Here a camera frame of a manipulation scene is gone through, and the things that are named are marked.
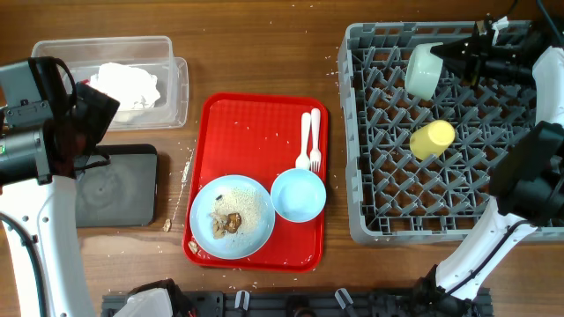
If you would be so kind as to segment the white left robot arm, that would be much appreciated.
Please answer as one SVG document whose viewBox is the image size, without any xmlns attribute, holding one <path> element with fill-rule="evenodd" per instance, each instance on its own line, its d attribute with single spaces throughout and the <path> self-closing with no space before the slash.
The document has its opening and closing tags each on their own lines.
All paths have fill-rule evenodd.
<svg viewBox="0 0 564 317">
<path fill-rule="evenodd" d="M 29 57 L 1 68 L 1 224 L 24 316 L 93 316 L 78 245 L 78 174 L 119 103 L 71 82 L 66 64 Z"/>
</svg>

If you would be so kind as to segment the green bowl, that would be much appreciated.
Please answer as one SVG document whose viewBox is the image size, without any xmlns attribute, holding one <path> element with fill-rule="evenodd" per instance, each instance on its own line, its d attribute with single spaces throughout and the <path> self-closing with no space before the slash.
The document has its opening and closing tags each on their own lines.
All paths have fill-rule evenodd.
<svg viewBox="0 0 564 317">
<path fill-rule="evenodd" d="M 443 60 L 431 52 L 441 42 L 419 44 L 411 53 L 404 88 L 415 97 L 430 100 L 442 73 Z"/>
</svg>

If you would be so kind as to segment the yellow cup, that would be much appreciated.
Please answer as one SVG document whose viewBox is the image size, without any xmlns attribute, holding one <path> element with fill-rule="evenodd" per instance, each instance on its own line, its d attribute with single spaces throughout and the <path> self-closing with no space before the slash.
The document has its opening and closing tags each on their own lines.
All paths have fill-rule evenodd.
<svg viewBox="0 0 564 317">
<path fill-rule="evenodd" d="M 410 137 L 410 150 L 418 160 L 431 155 L 439 157 L 456 137 L 454 127 L 444 120 L 436 120 L 416 130 Z"/>
</svg>

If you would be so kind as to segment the white napkin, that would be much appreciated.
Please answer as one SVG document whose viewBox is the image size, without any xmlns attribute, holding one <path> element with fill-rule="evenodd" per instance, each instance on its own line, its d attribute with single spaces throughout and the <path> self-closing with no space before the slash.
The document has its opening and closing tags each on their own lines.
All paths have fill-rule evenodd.
<svg viewBox="0 0 564 317">
<path fill-rule="evenodd" d="M 89 80 L 92 88 L 117 100 L 122 111 L 155 107 L 161 97 L 157 77 L 138 67 L 104 63 Z"/>
</svg>

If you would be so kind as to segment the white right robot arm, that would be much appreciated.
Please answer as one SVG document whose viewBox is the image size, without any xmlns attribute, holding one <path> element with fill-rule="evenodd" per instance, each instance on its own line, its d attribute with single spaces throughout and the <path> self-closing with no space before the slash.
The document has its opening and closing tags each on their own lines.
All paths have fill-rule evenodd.
<svg viewBox="0 0 564 317">
<path fill-rule="evenodd" d="M 471 87 L 482 78 L 534 85 L 535 125 L 495 167 L 486 209 L 459 247 L 433 266 L 407 299 L 411 316 L 464 316 L 477 308 L 480 285 L 521 240 L 563 217 L 563 19 L 544 19 L 520 48 L 498 45 L 505 17 L 486 16 L 470 37 L 419 44 L 405 74 L 405 90 L 430 100 L 442 70 Z"/>
</svg>

